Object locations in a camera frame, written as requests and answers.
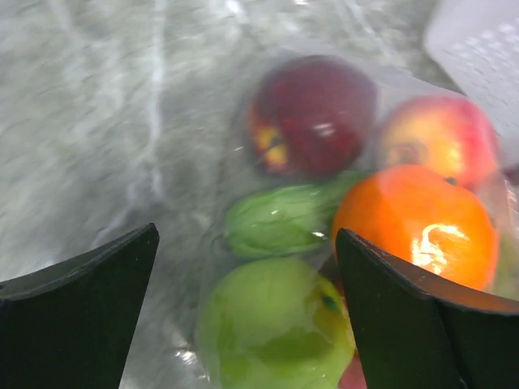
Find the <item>clear orange zip top bag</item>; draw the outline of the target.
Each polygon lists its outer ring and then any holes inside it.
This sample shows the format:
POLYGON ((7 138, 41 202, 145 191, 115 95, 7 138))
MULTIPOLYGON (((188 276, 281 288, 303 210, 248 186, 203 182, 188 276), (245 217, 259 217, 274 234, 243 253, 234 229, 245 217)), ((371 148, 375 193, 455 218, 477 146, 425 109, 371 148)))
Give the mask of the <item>clear orange zip top bag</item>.
POLYGON ((517 197, 476 104, 302 49, 247 83, 229 147, 211 387, 517 387, 517 197))

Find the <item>orange fake tangerine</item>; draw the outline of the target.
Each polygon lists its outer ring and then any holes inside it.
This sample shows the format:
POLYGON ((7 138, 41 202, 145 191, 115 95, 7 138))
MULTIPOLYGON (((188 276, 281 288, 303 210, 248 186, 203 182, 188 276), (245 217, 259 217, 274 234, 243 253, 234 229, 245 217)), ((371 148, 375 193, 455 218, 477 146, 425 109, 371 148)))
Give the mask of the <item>orange fake tangerine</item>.
POLYGON ((479 198, 421 165, 397 165, 356 183, 333 218, 400 259, 466 287, 494 279, 499 237, 479 198))

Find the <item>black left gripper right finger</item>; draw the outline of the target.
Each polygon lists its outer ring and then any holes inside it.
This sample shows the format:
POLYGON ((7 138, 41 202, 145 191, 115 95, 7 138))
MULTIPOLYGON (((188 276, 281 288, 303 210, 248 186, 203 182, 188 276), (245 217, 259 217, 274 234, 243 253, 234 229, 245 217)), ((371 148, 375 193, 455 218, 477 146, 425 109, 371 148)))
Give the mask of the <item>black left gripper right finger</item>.
POLYGON ((336 252, 369 388, 516 388, 518 303, 470 289, 342 229, 336 252))

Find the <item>dark red fake apple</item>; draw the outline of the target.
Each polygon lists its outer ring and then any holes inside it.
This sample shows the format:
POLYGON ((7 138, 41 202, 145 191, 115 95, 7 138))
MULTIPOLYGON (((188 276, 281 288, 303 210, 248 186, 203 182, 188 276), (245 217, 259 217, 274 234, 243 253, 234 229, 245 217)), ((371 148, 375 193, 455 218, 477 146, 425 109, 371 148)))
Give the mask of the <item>dark red fake apple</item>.
POLYGON ((356 66, 335 56, 296 57, 260 79, 248 134, 267 172, 332 176, 361 156, 377 103, 378 88, 356 66))

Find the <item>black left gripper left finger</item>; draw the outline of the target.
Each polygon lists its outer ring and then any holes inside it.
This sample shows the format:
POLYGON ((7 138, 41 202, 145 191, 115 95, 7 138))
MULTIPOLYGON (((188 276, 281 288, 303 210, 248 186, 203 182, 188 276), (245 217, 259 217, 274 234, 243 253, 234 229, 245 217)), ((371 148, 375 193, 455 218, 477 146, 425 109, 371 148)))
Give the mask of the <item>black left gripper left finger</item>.
POLYGON ((3 388, 117 388, 159 245, 154 224, 1 283, 3 388))

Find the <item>pink red fake peach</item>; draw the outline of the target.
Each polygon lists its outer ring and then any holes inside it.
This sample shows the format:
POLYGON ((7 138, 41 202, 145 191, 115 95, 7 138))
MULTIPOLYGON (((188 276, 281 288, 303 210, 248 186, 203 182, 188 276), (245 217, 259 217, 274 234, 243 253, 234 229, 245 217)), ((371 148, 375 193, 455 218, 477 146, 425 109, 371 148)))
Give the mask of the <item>pink red fake peach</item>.
POLYGON ((424 165, 473 189, 497 172, 500 149, 486 114, 465 97, 420 96, 399 105, 377 142, 380 167, 424 165))

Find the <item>green fake apple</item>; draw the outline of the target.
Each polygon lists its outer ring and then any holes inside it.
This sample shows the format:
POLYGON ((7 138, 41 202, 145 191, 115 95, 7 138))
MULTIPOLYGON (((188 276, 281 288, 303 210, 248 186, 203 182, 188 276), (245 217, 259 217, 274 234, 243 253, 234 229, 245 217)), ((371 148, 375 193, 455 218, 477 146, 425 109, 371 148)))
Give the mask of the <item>green fake apple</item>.
POLYGON ((335 388, 355 350, 342 296, 297 257, 247 263, 220 280, 197 340, 215 388, 335 388))

